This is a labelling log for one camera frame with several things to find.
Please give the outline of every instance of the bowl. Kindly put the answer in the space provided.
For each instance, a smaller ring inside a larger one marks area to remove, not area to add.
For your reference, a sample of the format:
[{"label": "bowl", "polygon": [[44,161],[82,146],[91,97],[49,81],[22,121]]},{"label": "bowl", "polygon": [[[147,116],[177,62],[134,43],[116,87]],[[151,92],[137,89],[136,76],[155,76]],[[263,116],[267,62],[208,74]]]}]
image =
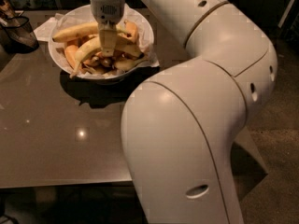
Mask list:
[{"label": "bowl", "polygon": [[[125,5],[124,7],[124,15],[119,24],[124,26],[124,20],[133,21],[137,24],[139,32],[139,39],[137,44],[140,47],[141,51],[143,51],[144,53],[150,52],[150,47],[154,43],[154,34],[148,20],[136,10],[131,9],[128,5]],[[50,33],[50,37],[53,37],[53,35],[61,29],[89,21],[95,21],[95,18],[93,17],[93,14],[91,12],[90,5],[78,7],[66,13],[61,19],[57,21],[56,26]],[[52,41],[52,39],[50,39],[48,43],[50,57],[62,70],[64,70],[68,74],[71,74],[73,69],[64,56],[64,46],[65,43],[54,42]],[[146,64],[142,63],[142,67],[145,66],[151,66],[150,61],[148,61]],[[103,77],[102,75],[89,73],[79,73],[77,77],[94,81],[98,84],[114,84],[124,80],[126,77],[129,77],[137,68],[138,66],[134,67],[128,72],[110,77]]]}]

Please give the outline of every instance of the robotic arm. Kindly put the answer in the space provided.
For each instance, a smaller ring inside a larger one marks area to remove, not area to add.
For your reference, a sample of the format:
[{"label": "robotic arm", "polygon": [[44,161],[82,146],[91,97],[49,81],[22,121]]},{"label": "robotic arm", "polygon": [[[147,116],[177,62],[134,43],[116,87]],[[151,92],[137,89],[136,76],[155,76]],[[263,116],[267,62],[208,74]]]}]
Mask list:
[{"label": "robotic arm", "polygon": [[[122,113],[124,154],[147,220],[242,224],[230,151],[274,89],[273,45],[227,0],[142,1],[192,57],[144,81]],[[123,3],[92,0],[107,55],[123,12],[105,7]]]}]

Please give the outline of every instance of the dark floor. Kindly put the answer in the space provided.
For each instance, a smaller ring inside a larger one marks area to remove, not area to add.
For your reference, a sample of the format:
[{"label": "dark floor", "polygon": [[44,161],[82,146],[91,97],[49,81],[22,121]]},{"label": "dark floor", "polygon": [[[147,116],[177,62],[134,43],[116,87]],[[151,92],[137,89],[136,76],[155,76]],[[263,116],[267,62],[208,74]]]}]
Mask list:
[{"label": "dark floor", "polygon": [[[246,224],[299,223],[299,50],[274,43],[277,85],[248,126],[268,175],[238,177],[248,187],[239,196]],[[9,189],[2,197],[5,213],[20,224],[147,223],[130,183]],[[1,217],[1,223],[13,222]]]}]

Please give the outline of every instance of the black cup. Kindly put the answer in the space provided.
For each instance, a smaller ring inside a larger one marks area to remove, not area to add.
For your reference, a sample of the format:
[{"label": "black cup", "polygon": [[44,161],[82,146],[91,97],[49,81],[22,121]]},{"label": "black cup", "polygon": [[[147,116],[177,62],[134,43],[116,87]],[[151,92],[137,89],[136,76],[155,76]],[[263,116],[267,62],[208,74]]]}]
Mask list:
[{"label": "black cup", "polygon": [[7,53],[29,53],[39,47],[29,19],[23,16],[1,22],[0,42]]}]

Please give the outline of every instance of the table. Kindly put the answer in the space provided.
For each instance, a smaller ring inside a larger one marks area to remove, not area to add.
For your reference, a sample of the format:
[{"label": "table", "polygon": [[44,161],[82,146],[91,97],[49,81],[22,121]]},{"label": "table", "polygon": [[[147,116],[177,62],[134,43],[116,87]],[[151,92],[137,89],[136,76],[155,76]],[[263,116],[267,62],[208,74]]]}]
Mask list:
[{"label": "table", "polygon": [[[147,9],[160,70],[189,57]],[[55,13],[26,11],[35,29]],[[134,88],[157,68],[100,86],[71,80],[48,44],[28,54],[0,47],[0,188],[131,181],[121,147],[121,112]]]}]

